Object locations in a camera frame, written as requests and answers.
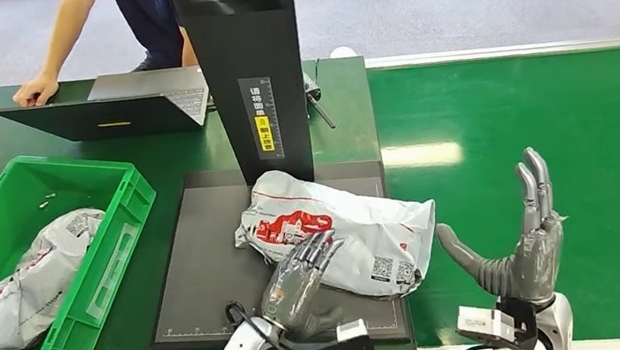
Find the person's right hand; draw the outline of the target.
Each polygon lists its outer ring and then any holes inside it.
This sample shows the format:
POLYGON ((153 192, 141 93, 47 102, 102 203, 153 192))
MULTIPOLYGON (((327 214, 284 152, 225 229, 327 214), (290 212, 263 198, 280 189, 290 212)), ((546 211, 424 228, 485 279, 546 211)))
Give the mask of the person's right hand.
POLYGON ((12 96, 12 101, 19 107, 46 105, 58 88, 56 75, 38 74, 33 80, 21 84, 12 96))

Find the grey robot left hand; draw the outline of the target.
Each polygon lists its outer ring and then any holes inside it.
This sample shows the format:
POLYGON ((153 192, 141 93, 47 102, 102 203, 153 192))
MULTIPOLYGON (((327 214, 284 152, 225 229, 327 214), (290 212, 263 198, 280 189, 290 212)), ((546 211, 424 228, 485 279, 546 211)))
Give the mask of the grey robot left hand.
POLYGON ((297 243, 278 262, 262 295, 261 316, 289 338, 312 338, 339 325, 342 309, 318 312, 314 302, 331 259, 344 243, 334 234, 333 229, 315 232, 297 243))

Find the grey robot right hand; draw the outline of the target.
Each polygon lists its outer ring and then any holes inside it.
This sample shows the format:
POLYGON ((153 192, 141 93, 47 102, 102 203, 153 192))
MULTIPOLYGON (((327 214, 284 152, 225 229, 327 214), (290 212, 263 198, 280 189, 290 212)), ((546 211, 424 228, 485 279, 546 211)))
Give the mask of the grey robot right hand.
POLYGON ((554 297, 564 218, 554 208, 545 159, 531 147, 523 150, 523 158, 515 168, 521 181, 523 219, 514 253, 487 259, 460 241, 445 223, 437 225, 436 236, 443 250, 486 292, 542 305, 554 297))

